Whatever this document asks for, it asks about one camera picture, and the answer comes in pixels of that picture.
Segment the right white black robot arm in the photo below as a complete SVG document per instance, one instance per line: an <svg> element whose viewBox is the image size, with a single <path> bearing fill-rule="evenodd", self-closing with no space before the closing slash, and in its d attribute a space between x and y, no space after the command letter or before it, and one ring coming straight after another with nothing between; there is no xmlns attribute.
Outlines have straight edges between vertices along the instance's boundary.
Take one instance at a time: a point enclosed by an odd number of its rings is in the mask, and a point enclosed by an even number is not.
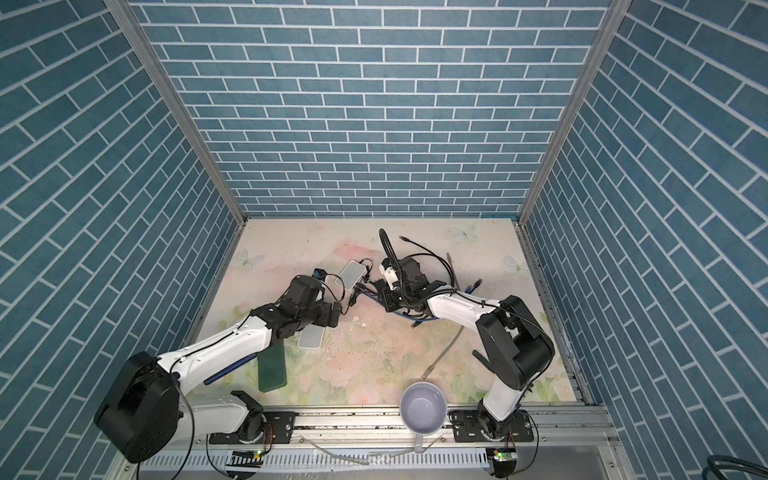
<svg viewBox="0 0 768 480"><path fill-rule="evenodd" d="M554 360L553 341L524 301L480 298L442 281L429 281L413 258L382 261L383 278L373 282L386 311L401 310L418 322L445 320L476 334L494 374L480 410L497 422L518 410L525 392Z"/></svg>

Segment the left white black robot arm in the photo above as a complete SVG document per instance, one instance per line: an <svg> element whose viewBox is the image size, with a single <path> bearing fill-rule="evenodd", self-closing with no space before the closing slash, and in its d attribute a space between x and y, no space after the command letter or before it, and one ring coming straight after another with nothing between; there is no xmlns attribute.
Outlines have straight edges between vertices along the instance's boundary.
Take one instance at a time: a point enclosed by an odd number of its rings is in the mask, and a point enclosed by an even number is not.
<svg viewBox="0 0 768 480"><path fill-rule="evenodd" d="M336 327L342 302L325 300L325 293L323 281L297 275L276 301L252 309L224 331L159 356L134 354L96 410L96 427L134 464L171 442L198 436L232 434L241 443L264 441L263 408L249 394L235 390L210 403L193 403L187 395L308 325Z"/></svg>

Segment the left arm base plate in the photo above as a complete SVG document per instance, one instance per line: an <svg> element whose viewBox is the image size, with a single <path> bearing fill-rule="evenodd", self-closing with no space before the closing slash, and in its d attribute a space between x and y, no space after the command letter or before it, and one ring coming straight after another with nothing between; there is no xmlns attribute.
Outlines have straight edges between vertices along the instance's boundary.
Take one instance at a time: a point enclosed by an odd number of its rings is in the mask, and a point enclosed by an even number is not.
<svg viewBox="0 0 768 480"><path fill-rule="evenodd" d="M234 433L210 435L213 445L263 445L289 444L293 435L297 414L293 411L266 411L256 422L258 429L250 427L254 421L246 420L246 426Z"/></svg>

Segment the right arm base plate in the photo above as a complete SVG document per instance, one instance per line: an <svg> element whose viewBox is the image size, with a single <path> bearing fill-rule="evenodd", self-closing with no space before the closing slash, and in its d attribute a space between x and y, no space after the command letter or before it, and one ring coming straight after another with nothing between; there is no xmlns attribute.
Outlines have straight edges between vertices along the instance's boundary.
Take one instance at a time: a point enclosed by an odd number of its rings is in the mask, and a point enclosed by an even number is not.
<svg viewBox="0 0 768 480"><path fill-rule="evenodd" d="M526 410L517 410L503 421L484 410L453 410L448 413L454 441L457 443L531 442L533 425Z"/></svg>

